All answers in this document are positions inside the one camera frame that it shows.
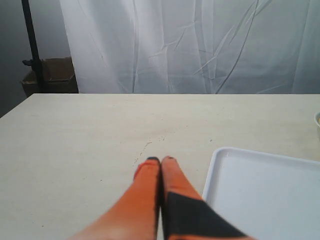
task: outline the gray wall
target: gray wall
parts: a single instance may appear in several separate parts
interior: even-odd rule
[[[70,56],[59,0],[29,0],[40,58]],[[32,58],[21,0],[0,0],[0,117],[21,103]]]

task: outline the table surface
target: table surface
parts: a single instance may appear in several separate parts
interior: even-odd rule
[[[0,119],[0,239],[64,239],[149,156],[202,193],[220,147],[320,160],[320,95],[34,94]]]

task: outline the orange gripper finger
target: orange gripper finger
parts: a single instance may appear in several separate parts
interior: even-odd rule
[[[70,240],[155,240],[161,167],[156,157],[139,165],[132,185],[115,205]]]
[[[212,210],[189,183],[177,160],[162,160],[164,203],[161,206],[166,240],[253,240]]]

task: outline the white backdrop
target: white backdrop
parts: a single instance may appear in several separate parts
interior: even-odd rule
[[[320,0],[60,0],[82,93],[320,93]]]

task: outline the white tray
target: white tray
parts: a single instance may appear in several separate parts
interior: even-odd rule
[[[256,239],[320,240],[320,162],[220,148],[202,196]]]

